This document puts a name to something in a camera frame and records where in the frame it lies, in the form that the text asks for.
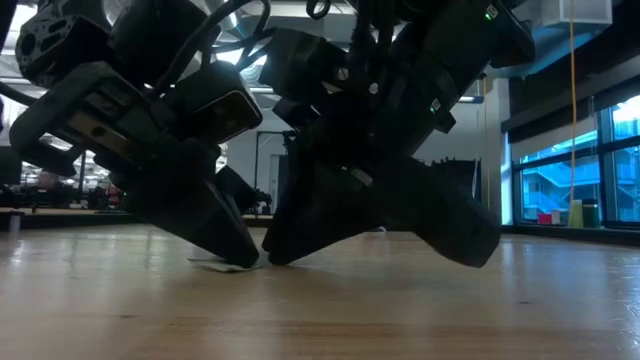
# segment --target cable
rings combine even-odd
[[[575,16],[575,0],[570,0],[569,5],[569,39],[571,42],[571,98],[573,106],[573,122],[571,126],[572,141],[571,141],[571,185],[569,188],[569,227],[573,221],[573,199],[574,199],[574,184],[576,176],[576,127],[578,124],[578,98],[576,94],[576,49],[575,49],[575,30],[574,30],[574,16]]]
[[[214,54],[221,54],[221,53],[225,53],[225,52],[229,52],[229,51],[234,51],[234,50],[238,50],[238,49],[242,49],[246,46],[255,46],[257,43],[259,43],[260,41],[267,39],[271,36],[273,36],[273,34],[275,34],[276,32],[276,28],[270,28],[270,29],[266,29],[265,31],[253,35],[251,37],[239,40],[239,41],[234,41],[232,43],[229,44],[225,44],[225,45],[220,45],[220,46],[214,46],[212,49]]]
[[[216,26],[215,28],[213,28],[213,31],[211,32],[211,36],[209,38],[212,44],[218,40],[221,33],[222,33],[222,28],[220,26]],[[205,45],[204,48],[202,49],[202,60],[200,61],[200,70],[206,68],[211,64],[212,56],[213,56],[213,48],[209,45]]]
[[[382,68],[391,43],[393,42],[393,25],[394,25],[394,2],[393,0],[377,0],[378,7],[376,12],[379,14],[379,23],[377,26],[380,28],[378,31],[378,44],[376,44],[375,58],[372,66],[371,77],[377,80],[378,76],[382,72]]]
[[[313,20],[321,20],[329,14],[331,9],[331,0],[324,0],[324,6],[319,12],[316,12],[318,0],[307,0],[307,15]]]
[[[485,161],[489,162],[489,127],[487,126],[487,78],[482,80],[483,94],[484,94],[484,156]],[[491,171],[490,167],[485,164],[487,168],[487,208],[491,210]]]
[[[375,3],[371,1],[358,1],[358,16],[356,26],[351,34],[351,46],[347,54],[349,71],[352,74],[365,74],[368,59],[369,41],[371,41],[371,20],[374,15]]]
[[[189,36],[180,50],[178,50],[178,53],[171,62],[171,66],[169,66],[169,69],[167,69],[162,78],[158,80],[156,87],[150,92],[149,97],[152,100],[160,97],[160,95],[163,94],[169,86],[180,77],[180,74],[182,74],[187,64],[189,64],[189,61],[191,61],[195,53],[201,48],[209,31],[211,31],[214,26],[218,25],[224,18],[247,5],[251,1],[253,0],[229,0],[209,15],[207,19],[193,32],[193,34]],[[269,2],[269,0],[259,1],[263,4]]]
[[[258,35],[264,31],[267,27],[267,22],[269,22],[269,17],[271,16],[271,2],[268,0],[262,0],[262,4],[264,5],[264,9],[262,9],[262,14],[260,15],[260,19],[256,24],[255,30],[253,30],[253,35]],[[247,60],[251,52],[253,51],[253,47],[255,44],[249,45],[244,48],[242,51],[242,55],[240,55],[240,60],[238,62],[244,62]]]
[[[3,83],[2,81],[0,81],[0,94],[25,106],[31,106],[35,104],[36,101],[38,101],[38,99],[31,97],[27,94],[23,94],[22,92]]]
[[[258,61],[259,58],[265,56],[269,52],[269,49],[271,49],[271,43],[268,43],[265,46],[261,47],[256,52],[251,54],[251,56],[244,59],[244,61],[238,61],[238,63],[236,64],[236,70],[242,71],[253,65],[253,63]]]

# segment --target wooden table surface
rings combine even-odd
[[[372,233],[229,275],[144,225],[21,236],[0,235],[3,360],[640,359],[635,249],[507,236],[476,270]]]
[[[38,208],[36,209],[36,213],[31,213],[31,208],[20,208],[20,209],[12,209],[12,208],[0,208],[0,212],[9,212],[9,211],[21,211],[26,216],[31,215],[95,215],[95,210],[86,210],[86,209],[52,209],[52,208]]]

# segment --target bolt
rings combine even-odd
[[[345,81],[349,79],[349,69],[340,68],[338,69],[338,80]]]
[[[378,93],[378,84],[377,83],[373,83],[371,85],[369,85],[369,93],[371,95],[375,95]]]

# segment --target yellow cable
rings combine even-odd
[[[576,126],[578,124],[578,99],[576,95],[576,55],[575,55],[575,34],[573,29],[573,20],[574,20],[574,11],[575,11],[575,0],[571,0],[569,6],[569,38],[571,41],[571,97],[572,97],[572,105],[573,105],[573,124],[571,126],[572,131],[572,141],[571,141],[571,187],[569,188],[569,226],[571,226],[571,221],[573,220],[573,191],[574,191],[574,183],[575,183],[575,175],[576,175]]]
[[[484,166],[487,169],[487,208],[491,210],[491,168],[489,163],[489,128],[487,127],[487,78],[482,81],[484,88]]]

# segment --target red object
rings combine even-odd
[[[538,225],[551,225],[551,214],[538,214]]]

